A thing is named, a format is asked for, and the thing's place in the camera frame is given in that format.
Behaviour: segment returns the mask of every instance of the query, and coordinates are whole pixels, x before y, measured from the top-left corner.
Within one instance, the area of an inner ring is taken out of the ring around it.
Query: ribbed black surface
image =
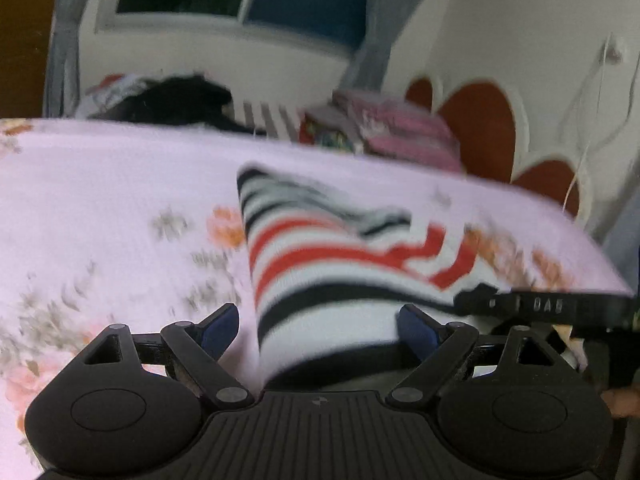
[[[42,480],[62,480],[48,473]],[[375,393],[267,392],[219,413],[173,463],[136,480],[495,480],[452,456],[425,418]],[[573,480],[596,480],[591,474]]]

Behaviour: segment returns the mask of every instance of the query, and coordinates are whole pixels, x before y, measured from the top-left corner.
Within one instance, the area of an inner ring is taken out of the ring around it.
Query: white wall
[[[579,136],[574,113],[561,132],[562,118],[610,32],[625,39],[628,56],[625,64],[607,67],[598,122],[594,113],[599,75],[583,99],[586,128]],[[514,86],[529,116],[530,147],[564,142],[578,150],[579,137],[584,145],[593,133],[596,142],[626,114],[640,50],[640,0],[451,0],[432,44],[426,37],[426,67],[444,78],[446,88],[472,76],[490,76]],[[639,144],[636,114],[614,143],[590,156],[596,200],[616,197]]]
[[[408,83],[421,74],[438,39],[451,0],[423,0],[396,41],[383,91],[404,95]]]
[[[80,28],[83,91],[110,73],[196,70],[229,87],[236,99],[308,105],[328,99],[347,67],[337,54],[215,31],[96,33],[99,1],[88,1]]]

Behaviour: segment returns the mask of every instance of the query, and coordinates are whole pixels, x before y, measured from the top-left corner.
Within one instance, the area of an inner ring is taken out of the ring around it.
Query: metal screw
[[[416,388],[398,388],[391,392],[391,396],[398,402],[418,402],[422,399],[422,392]]]
[[[228,388],[222,388],[216,393],[216,397],[221,402],[241,402],[245,400],[248,393],[244,388],[238,388],[236,386],[230,386]]]

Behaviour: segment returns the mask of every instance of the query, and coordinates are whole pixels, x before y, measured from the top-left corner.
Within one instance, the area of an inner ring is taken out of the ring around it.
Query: brown wooden panel
[[[0,0],[0,117],[40,117],[53,0]]]
[[[516,146],[509,101],[493,83],[463,86],[438,113],[460,141],[460,157],[469,174],[508,183]]]
[[[574,170],[564,160],[545,160],[521,174],[513,181],[513,185],[546,196],[562,205],[573,178]],[[566,211],[575,217],[579,207],[580,192],[576,184],[569,193]]]
[[[425,77],[415,79],[406,90],[404,98],[410,103],[431,111],[431,106],[433,105],[433,86],[431,81]]]

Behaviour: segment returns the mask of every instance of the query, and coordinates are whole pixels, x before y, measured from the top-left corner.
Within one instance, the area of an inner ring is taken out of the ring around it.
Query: curtain
[[[78,29],[87,0],[55,0],[45,77],[43,116],[62,117],[79,99]]]
[[[422,0],[367,0],[367,33],[342,76],[342,88],[380,90],[391,48]]]

